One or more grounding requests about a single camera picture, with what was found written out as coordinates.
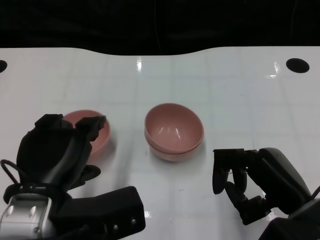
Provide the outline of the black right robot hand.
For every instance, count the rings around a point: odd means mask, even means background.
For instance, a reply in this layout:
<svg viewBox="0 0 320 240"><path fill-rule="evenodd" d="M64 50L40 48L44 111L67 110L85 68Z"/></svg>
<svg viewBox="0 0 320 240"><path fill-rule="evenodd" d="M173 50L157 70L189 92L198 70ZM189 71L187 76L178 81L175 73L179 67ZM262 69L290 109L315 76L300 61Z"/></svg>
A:
<svg viewBox="0 0 320 240"><path fill-rule="evenodd" d="M301 175L277 148L213 153L213 192L227 193L244 225L266 217L273 208L290 215L312 200Z"/></svg>

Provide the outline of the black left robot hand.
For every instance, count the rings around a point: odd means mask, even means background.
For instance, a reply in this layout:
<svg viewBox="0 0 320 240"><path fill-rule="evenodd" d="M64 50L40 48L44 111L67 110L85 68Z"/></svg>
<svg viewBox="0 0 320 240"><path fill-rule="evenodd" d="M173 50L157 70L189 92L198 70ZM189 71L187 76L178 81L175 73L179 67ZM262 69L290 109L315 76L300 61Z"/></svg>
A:
<svg viewBox="0 0 320 240"><path fill-rule="evenodd" d="M22 138L16 158L21 183L49 184L67 192L100 174L87 162L106 117L84 117L76 124L63 117L43 115Z"/></svg>

